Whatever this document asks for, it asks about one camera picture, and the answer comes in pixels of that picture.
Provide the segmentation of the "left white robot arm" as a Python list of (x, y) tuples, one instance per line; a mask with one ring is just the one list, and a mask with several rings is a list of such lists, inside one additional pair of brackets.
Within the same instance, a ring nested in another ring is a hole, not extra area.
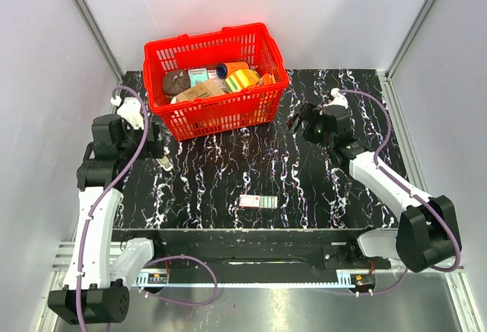
[(47, 305), (64, 322), (86, 330), (90, 324), (125, 320), (129, 289), (146, 265), (158, 267), (165, 250), (157, 235), (134, 236), (110, 260), (113, 221), (123, 201), (123, 180), (136, 161), (164, 152), (159, 128), (150, 123), (138, 97), (112, 100), (115, 113), (93, 120), (92, 140), (78, 168), (78, 227), (68, 271)]

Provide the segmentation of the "black stapler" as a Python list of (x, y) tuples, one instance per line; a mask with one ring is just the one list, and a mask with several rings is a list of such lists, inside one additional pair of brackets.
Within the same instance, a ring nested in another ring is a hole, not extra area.
[(289, 131), (297, 132), (303, 121), (310, 123), (317, 114), (317, 105), (304, 103), (299, 111), (287, 121)]

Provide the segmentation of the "beige and white stapler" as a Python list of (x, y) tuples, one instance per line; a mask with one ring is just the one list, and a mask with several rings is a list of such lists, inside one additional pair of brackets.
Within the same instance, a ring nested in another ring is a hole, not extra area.
[(164, 154), (157, 159), (159, 165), (165, 170), (165, 171), (172, 171), (173, 170), (173, 164), (172, 161), (169, 157), (169, 150), (164, 149)]

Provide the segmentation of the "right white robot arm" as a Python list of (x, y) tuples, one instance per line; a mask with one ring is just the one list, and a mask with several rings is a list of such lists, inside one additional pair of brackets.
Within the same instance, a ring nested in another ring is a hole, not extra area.
[(360, 234), (347, 247), (346, 259), (356, 268), (373, 257), (399, 260), (419, 273), (428, 268), (445, 273), (460, 265), (461, 240), (453, 202), (445, 195), (434, 197), (393, 171), (355, 138), (347, 101), (349, 91), (334, 88), (324, 105), (305, 103), (295, 116), (293, 130), (302, 128), (303, 138), (323, 146), (334, 167), (367, 187), (399, 220), (396, 228), (372, 229)]

